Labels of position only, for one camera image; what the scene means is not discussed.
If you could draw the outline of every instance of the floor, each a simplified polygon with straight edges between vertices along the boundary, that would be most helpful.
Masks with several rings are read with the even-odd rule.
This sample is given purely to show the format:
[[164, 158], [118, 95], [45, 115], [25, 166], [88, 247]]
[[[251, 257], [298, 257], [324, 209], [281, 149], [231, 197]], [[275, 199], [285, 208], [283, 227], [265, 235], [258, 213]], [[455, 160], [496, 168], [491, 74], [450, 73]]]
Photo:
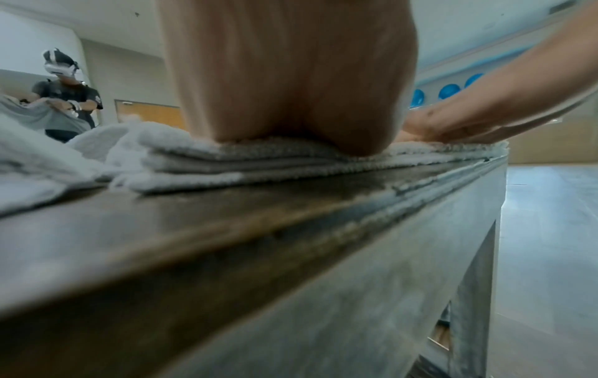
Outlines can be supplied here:
[[598, 165], [509, 168], [495, 309], [494, 378], [598, 376]]

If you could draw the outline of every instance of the table leg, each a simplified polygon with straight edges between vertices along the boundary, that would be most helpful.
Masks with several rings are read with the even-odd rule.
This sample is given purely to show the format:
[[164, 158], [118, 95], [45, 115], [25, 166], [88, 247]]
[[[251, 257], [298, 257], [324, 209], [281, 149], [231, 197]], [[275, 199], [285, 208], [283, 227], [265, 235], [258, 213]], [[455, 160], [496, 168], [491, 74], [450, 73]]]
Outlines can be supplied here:
[[451, 378], [486, 378], [488, 339], [500, 218], [492, 225], [457, 294], [451, 300], [451, 344], [448, 373]]

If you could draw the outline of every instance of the door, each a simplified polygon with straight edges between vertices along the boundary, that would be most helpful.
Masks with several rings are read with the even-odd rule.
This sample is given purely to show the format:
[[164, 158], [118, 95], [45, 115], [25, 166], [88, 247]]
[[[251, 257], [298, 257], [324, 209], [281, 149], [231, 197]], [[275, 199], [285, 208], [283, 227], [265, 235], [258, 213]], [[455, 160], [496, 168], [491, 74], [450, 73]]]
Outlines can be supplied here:
[[131, 120], [153, 121], [185, 130], [181, 109], [175, 106], [116, 100], [119, 122]]

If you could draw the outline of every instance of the ceiling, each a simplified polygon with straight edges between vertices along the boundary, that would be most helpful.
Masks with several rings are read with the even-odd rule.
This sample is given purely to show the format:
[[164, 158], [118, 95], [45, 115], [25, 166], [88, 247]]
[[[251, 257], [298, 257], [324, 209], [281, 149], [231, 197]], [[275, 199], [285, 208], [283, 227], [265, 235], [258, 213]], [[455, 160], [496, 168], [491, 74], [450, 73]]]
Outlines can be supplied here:
[[[435, 64], [548, 17], [564, 0], [412, 0], [419, 66]], [[153, 0], [0, 0], [7, 10], [73, 29], [80, 38], [161, 56]]]

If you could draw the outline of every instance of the wooden table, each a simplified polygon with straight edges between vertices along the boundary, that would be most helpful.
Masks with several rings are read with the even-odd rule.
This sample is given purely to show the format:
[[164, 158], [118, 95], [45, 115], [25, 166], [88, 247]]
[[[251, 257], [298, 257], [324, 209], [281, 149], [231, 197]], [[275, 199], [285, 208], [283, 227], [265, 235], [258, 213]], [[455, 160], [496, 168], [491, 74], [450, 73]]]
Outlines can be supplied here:
[[[0, 376], [404, 377], [423, 354], [483, 377], [505, 172], [88, 192], [0, 219]], [[449, 300], [450, 352], [427, 341]]]

